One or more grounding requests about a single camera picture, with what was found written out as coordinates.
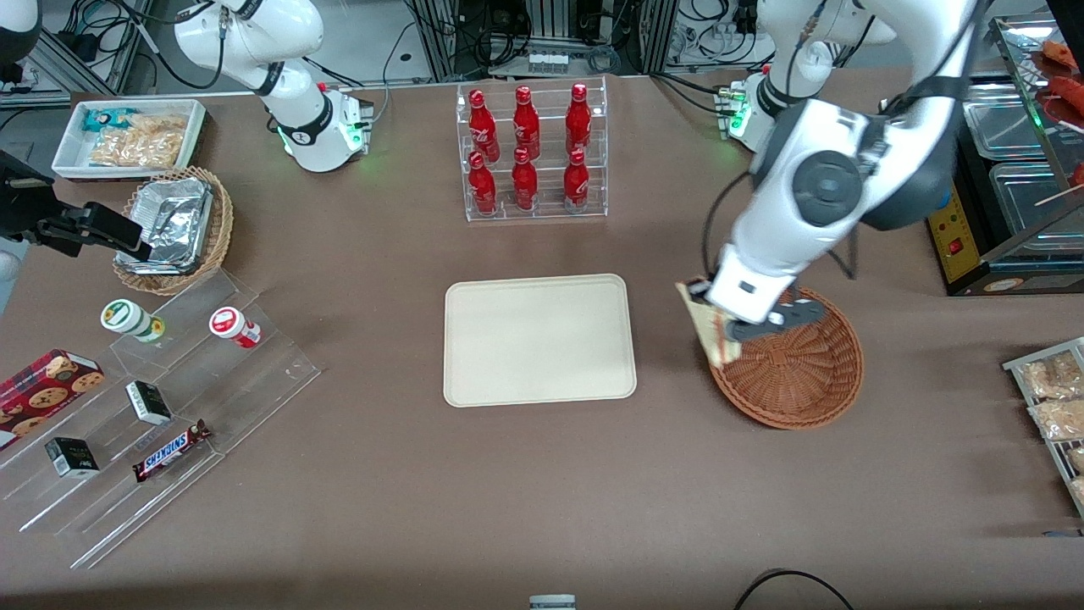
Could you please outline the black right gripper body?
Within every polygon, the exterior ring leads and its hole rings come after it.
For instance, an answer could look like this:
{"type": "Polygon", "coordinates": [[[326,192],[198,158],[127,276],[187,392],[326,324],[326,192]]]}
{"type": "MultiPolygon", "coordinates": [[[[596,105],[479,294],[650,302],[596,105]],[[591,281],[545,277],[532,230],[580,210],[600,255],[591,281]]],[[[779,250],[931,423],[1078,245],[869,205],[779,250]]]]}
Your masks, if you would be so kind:
{"type": "Polygon", "coordinates": [[[1,236],[23,241],[39,221],[59,217],[53,179],[1,151],[1,236]]]}

